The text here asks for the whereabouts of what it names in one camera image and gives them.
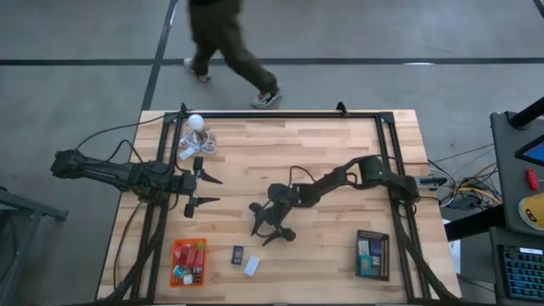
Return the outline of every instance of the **white sneaker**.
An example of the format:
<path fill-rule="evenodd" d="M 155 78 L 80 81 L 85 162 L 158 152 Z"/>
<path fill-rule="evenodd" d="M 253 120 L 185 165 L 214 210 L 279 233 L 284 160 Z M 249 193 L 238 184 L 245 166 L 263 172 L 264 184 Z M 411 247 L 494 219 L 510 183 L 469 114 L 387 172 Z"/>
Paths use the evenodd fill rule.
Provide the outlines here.
<path fill-rule="evenodd" d="M 188 72 L 194 74 L 196 79 L 200 82 L 208 82 L 212 79 L 212 76 L 210 76 L 209 72 L 203 76 L 199 76 L 195 73 L 195 70 L 193 69 L 193 58 L 185 58 L 184 67 Z"/>
<path fill-rule="evenodd" d="M 268 107 L 272 104 L 272 102 L 281 97 L 282 94 L 280 85 L 278 84 L 278 91 L 275 93 L 260 93 L 257 97 L 255 97 L 255 99 L 253 99 L 252 106 L 255 108 Z"/>

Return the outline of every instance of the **small white box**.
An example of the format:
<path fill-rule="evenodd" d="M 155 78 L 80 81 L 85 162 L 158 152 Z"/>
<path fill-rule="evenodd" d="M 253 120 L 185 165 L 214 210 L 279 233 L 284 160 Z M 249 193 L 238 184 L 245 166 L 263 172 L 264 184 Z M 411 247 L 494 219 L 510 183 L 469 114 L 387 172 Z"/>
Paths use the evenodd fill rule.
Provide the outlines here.
<path fill-rule="evenodd" d="M 246 268 L 244 269 L 244 274 L 253 277 L 255 275 L 255 271 L 257 270 L 259 260 L 259 258 L 251 256 L 247 261 Z"/>

